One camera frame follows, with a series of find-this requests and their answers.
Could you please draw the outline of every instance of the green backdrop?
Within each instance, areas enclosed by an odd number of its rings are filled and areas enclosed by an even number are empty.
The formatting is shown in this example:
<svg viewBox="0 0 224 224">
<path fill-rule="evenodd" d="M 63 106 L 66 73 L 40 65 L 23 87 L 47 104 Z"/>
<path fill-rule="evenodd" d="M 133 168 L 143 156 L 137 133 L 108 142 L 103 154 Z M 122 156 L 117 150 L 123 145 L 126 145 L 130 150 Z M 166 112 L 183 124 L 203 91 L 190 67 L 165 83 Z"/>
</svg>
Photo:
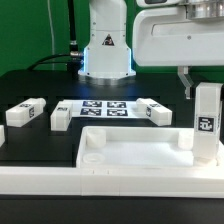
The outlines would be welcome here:
<svg viewBox="0 0 224 224">
<path fill-rule="evenodd" d="M 131 47 L 132 26 L 136 14 L 141 10 L 134 0 L 126 0 L 127 43 Z M 89 1 L 74 0 L 76 13 L 77 41 L 80 50 L 89 42 Z M 67 0 L 51 0 L 55 30 L 56 53 L 69 52 L 69 24 Z M 51 55 L 51 33 L 47 0 L 1 0 L 0 8 L 0 76 L 14 69 L 25 69 L 35 61 Z M 41 66 L 38 69 L 52 69 Z M 65 65 L 56 66 L 65 69 Z M 138 73 L 176 73 L 177 68 L 138 67 Z M 206 76 L 216 82 L 224 82 L 223 67 L 196 67 L 192 74 Z"/>
</svg>

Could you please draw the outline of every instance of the white plastic tray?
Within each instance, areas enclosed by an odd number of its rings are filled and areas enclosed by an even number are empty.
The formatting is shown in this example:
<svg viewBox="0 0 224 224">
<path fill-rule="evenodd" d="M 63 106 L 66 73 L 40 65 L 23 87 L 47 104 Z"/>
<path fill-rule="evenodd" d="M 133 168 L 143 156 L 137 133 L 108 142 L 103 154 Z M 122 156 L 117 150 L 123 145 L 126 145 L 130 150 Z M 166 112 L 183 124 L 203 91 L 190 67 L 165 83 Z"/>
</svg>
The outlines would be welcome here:
<svg viewBox="0 0 224 224">
<path fill-rule="evenodd" d="M 106 145 L 86 144 L 90 130 L 106 131 Z M 77 157 L 79 168 L 192 167 L 191 150 L 178 147 L 178 128 L 85 127 Z"/>
</svg>

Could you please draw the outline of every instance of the black tabletop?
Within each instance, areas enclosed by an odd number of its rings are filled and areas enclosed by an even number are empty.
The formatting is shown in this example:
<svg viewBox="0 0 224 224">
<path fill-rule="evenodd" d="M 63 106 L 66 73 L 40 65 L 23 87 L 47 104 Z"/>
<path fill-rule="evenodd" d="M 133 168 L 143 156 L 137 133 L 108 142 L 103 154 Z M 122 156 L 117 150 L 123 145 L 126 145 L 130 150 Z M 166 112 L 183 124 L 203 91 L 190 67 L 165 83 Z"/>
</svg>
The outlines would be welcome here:
<svg viewBox="0 0 224 224">
<path fill-rule="evenodd" d="M 9 72 L 0 78 L 0 124 L 6 124 L 6 110 L 29 98 L 41 97 L 47 104 L 44 113 L 25 126 L 5 125 L 6 143 L 0 149 L 0 165 L 74 167 L 84 126 L 156 127 L 146 119 L 73 118 L 68 131 L 52 132 L 50 115 L 64 99 L 152 98 L 173 111 L 173 127 L 193 127 L 194 100 L 186 100 L 184 90 L 176 74 L 138 74 L 131 84 L 103 87 L 80 83 L 67 72 Z"/>
<path fill-rule="evenodd" d="M 200 76 L 192 78 L 205 81 Z M 44 113 L 21 128 L 7 127 L 5 111 L 31 97 L 47 101 Z M 0 78 L 0 124 L 5 125 L 6 134 L 0 148 L 0 165 L 75 167 L 84 126 L 156 128 L 145 119 L 73 118 L 67 132 L 50 130 L 50 115 L 60 100 L 135 101 L 139 97 L 152 98 L 172 110 L 172 127 L 193 127 L 194 100 L 185 99 L 176 74 L 137 74 L 132 84 L 102 87 L 80 83 L 67 72 L 11 71 Z M 222 199 L 0 195 L 0 223 L 4 224 L 223 222 Z"/>
</svg>

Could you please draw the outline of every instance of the warning label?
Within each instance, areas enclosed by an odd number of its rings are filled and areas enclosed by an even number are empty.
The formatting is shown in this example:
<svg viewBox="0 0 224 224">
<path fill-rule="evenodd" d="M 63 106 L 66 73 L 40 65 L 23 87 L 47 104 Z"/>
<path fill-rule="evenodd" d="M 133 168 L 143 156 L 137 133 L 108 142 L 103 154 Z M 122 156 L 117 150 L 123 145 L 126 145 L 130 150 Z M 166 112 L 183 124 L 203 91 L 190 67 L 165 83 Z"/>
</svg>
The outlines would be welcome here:
<svg viewBox="0 0 224 224">
<path fill-rule="evenodd" d="M 103 44 L 105 46 L 114 46 L 114 42 L 112 40 L 112 37 L 110 36 L 110 34 L 107 35 L 106 39 L 104 40 Z"/>
</svg>

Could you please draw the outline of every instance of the black and white marker pattern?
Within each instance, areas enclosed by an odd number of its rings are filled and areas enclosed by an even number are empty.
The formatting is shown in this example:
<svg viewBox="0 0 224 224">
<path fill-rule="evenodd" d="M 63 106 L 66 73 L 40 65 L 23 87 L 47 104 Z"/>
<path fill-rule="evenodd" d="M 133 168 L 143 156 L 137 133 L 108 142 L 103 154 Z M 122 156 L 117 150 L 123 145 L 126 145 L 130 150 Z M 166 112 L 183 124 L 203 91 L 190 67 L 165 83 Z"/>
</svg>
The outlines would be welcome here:
<svg viewBox="0 0 224 224">
<path fill-rule="evenodd" d="M 127 117 L 128 111 L 127 110 L 115 110 L 115 109 L 109 109 L 107 110 L 107 116 L 108 117 Z"/>
<path fill-rule="evenodd" d="M 82 104 L 83 107 L 102 107 L 101 101 L 92 101 L 92 100 L 85 100 Z"/>
<path fill-rule="evenodd" d="M 108 108 L 127 108 L 126 102 L 107 102 L 107 107 Z"/>
<path fill-rule="evenodd" d="M 101 109 L 83 108 L 80 115 L 85 116 L 101 116 Z"/>
</svg>

